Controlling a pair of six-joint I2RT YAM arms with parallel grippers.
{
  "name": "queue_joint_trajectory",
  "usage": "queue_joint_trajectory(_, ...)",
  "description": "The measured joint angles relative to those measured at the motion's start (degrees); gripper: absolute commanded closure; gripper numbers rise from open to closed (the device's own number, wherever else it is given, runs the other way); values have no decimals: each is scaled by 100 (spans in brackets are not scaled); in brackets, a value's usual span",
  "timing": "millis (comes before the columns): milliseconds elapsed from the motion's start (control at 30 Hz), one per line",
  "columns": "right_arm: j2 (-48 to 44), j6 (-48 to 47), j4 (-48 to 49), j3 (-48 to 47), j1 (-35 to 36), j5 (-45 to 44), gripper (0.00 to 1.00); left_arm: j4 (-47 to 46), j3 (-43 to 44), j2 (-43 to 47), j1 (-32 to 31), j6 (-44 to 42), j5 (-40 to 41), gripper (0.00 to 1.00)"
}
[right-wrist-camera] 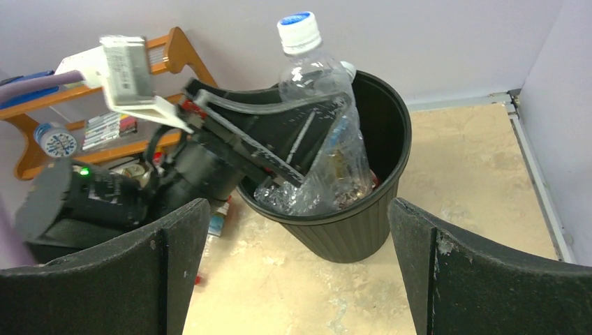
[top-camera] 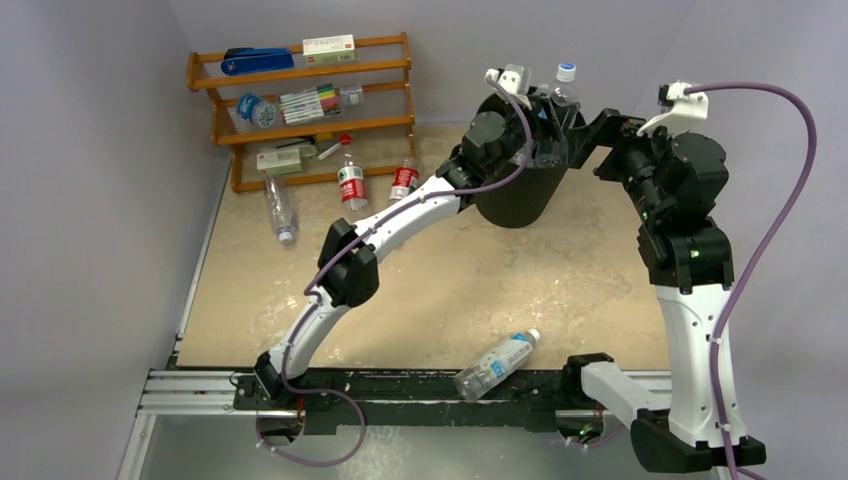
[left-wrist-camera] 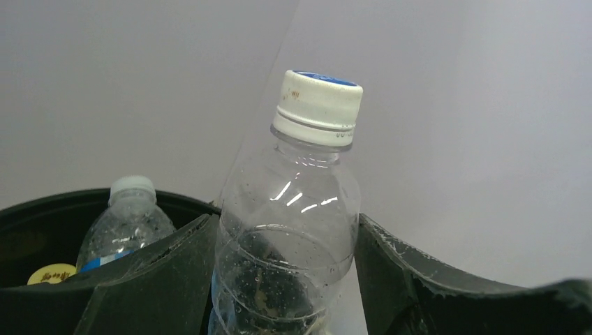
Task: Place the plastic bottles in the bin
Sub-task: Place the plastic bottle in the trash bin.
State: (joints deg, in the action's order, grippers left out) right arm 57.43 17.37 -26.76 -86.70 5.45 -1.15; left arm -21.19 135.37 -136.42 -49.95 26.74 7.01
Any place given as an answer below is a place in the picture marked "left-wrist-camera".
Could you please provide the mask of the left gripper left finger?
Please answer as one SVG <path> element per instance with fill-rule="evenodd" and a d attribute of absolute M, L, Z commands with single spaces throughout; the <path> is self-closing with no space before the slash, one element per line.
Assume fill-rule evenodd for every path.
<path fill-rule="evenodd" d="M 217 215 L 58 284 L 1 290 L 2 334 L 204 334 Z"/>

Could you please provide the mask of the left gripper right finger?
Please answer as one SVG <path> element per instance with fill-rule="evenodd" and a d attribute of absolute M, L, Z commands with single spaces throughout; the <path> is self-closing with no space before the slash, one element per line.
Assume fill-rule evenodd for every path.
<path fill-rule="evenodd" d="M 359 218 L 358 283 L 370 334 L 590 334 L 591 281 L 522 288 L 470 274 Z"/>

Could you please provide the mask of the blue label clear bottle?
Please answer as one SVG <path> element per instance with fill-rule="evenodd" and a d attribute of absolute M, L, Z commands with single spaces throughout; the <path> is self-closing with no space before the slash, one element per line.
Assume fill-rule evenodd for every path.
<path fill-rule="evenodd" d="M 93 222 L 78 253 L 78 273 L 105 265 L 177 231 L 157 205 L 152 181 L 141 175 L 116 180 L 107 209 Z"/>

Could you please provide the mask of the yellow honey pomelo bottle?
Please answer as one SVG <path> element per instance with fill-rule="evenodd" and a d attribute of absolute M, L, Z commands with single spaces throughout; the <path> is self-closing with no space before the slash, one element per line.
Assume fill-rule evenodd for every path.
<path fill-rule="evenodd" d="M 37 269 L 30 275 L 27 285 L 35 285 L 39 283 L 56 284 L 68 279 L 70 276 L 76 274 L 76 267 L 66 263 L 55 263 L 46 265 Z"/>

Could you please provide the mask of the black ribbed waste bin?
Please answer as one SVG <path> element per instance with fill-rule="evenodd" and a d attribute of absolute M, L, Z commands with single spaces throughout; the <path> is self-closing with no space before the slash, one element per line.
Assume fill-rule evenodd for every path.
<path fill-rule="evenodd" d="M 208 291 L 219 210 L 206 202 L 159 191 L 157 203 L 176 234 L 133 255 L 62 283 L 28 285 L 37 269 L 73 264 L 96 217 L 107 207 L 105 188 L 25 202 L 1 212 L 1 294 L 65 295 L 76 291 Z"/>

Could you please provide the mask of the clear unlabelled bottle white cap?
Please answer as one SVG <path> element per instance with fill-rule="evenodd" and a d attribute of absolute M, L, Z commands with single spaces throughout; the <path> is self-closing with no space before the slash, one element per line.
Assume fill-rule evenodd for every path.
<path fill-rule="evenodd" d="M 353 263 L 361 193 L 341 162 L 363 89 L 286 71 L 275 137 L 232 169 L 221 194 L 210 334 L 326 334 Z"/>

